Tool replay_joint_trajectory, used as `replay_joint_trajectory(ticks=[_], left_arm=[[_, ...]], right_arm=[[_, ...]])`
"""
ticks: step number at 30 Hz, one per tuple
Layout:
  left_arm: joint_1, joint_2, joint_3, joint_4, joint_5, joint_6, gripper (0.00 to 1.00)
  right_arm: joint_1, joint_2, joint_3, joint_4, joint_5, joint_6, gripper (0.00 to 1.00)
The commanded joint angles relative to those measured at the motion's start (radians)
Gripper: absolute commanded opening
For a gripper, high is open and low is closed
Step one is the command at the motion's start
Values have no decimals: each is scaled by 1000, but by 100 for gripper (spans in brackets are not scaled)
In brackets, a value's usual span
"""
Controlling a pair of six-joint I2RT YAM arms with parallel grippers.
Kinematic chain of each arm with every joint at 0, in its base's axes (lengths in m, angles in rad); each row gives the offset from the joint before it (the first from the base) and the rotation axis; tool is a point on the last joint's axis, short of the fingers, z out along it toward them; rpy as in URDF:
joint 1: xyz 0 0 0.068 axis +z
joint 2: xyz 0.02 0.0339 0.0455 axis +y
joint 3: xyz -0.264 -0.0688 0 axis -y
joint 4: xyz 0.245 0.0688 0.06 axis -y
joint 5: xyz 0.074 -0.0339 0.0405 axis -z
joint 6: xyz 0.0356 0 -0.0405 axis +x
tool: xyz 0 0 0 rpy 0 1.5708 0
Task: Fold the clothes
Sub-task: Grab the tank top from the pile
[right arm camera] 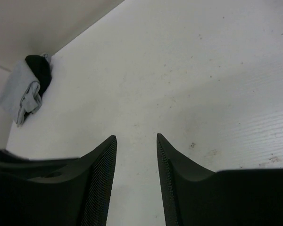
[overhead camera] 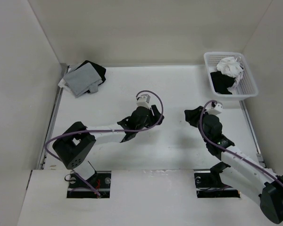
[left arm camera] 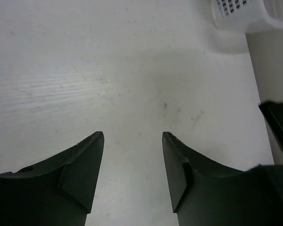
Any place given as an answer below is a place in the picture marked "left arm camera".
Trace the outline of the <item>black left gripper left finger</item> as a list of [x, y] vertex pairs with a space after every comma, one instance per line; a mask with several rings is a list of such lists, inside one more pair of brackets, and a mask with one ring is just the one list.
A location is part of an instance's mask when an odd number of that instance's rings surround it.
[[83, 226], [104, 149], [97, 131], [48, 159], [0, 174], [0, 226]]

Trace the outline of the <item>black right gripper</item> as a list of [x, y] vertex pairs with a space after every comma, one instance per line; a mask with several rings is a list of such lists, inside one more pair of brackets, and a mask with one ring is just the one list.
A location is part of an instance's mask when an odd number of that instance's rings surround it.
[[283, 153], [283, 102], [267, 100], [259, 104], [259, 109]]

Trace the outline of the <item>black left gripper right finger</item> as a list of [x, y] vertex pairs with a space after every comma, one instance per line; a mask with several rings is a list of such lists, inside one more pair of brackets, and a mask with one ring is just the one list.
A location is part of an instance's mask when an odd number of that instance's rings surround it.
[[162, 135], [172, 210], [182, 226], [283, 226], [283, 165], [240, 171]]

